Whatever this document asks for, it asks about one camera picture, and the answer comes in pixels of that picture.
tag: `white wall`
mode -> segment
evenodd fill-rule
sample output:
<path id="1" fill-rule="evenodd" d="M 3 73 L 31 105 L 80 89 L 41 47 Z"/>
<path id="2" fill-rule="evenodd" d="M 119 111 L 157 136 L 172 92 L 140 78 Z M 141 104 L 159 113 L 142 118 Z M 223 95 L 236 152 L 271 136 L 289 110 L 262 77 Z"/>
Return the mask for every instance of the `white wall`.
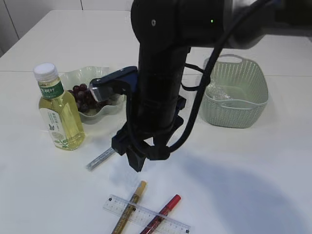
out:
<path id="1" fill-rule="evenodd" d="M 19 40 L 3 0 L 0 0 L 0 57 Z"/>
<path id="2" fill-rule="evenodd" d="M 82 0 L 84 10 L 130 11 L 133 0 Z"/>
<path id="3" fill-rule="evenodd" d="M 5 0 L 19 37 L 51 10 L 81 10 L 80 0 Z"/>
<path id="4" fill-rule="evenodd" d="M 84 10 L 124 11 L 131 9 L 132 2 L 133 0 L 0 0 L 0 47 L 6 52 L 51 10 L 81 10 L 83 7 Z"/>

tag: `yellow liquid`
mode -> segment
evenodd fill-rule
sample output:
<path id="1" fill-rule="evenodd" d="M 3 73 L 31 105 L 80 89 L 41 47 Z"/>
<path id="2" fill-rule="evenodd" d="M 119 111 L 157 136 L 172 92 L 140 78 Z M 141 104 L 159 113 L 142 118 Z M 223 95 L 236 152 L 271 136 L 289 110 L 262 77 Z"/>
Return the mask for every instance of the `yellow liquid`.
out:
<path id="1" fill-rule="evenodd" d="M 38 82 L 38 84 L 41 87 L 51 87 L 59 82 L 60 79 L 57 78 L 52 82 Z M 58 148 L 63 150 L 75 150 L 82 144 L 85 134 L 76 101 L 72 94 L 65 91 L 61 96 L 54 99 L 45 99 L 44 97 L 41 97 L 39 101 L 39 109 L 41 108 L 50 109 L 59 114 L 66 138 L 68 140 L 68 148 L 61 148 L 57 146 Z"/>

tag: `white bottle cap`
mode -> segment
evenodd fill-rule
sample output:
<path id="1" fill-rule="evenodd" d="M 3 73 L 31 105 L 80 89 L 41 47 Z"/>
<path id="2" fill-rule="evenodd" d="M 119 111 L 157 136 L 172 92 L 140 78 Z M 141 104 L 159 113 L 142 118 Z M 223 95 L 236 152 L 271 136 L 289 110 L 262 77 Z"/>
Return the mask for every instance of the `white bottle cap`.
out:
<path id="1" fill-rule="evenodd" d="M 50 82 L 59 77 L 57 68 L 52 63 L 42 63 L 34 68 L 37 81 Z"/>

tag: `bottle label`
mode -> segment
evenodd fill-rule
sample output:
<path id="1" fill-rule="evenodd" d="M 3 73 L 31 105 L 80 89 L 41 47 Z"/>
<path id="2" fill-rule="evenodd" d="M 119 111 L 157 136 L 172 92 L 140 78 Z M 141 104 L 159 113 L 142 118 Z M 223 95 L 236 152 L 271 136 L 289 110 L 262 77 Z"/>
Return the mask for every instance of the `bottle label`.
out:
<path id="1" fill-rule="evenodd" d="M 68 149 L 68 139 L 66 138 L 66 134 L 60 121 L 59 114 L 50 109 L 41 108 L 40 113 L 42 118 L 47 125 L 50 136 L 55 144 L 55 146 Z"/>
<path id="2" fill-rule="evenodd" d="M 64 93 L 64 88 L 61 81 L 51 87 L 40 86 L 40 90 L 42 96 L 46 99 L 57 98 L 58 96 L 61 96 Z"/>

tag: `gold marker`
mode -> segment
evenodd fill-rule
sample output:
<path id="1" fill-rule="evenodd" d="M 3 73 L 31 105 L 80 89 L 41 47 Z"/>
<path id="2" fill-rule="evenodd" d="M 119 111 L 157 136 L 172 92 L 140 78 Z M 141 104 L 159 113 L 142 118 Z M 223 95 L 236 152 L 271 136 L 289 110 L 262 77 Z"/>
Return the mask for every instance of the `gold marker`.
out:
<path id="1" fill-rule="evenodd" d="M 146 187 L 146 182 L 141 181 L 140 185 L 136 189 L 136 192 L 133 194 L 130 202 L 137 204 L 138 201 L 140 200 L 142 193 Z M 124 212 L 122 213 L 117 225 L 115 226 L 112 234 L 121 234 L 122 230 L 126 226 L 126 223 L 128 222 L 128 219 L 133 211 L 134 206 L 128 204 Z"/>

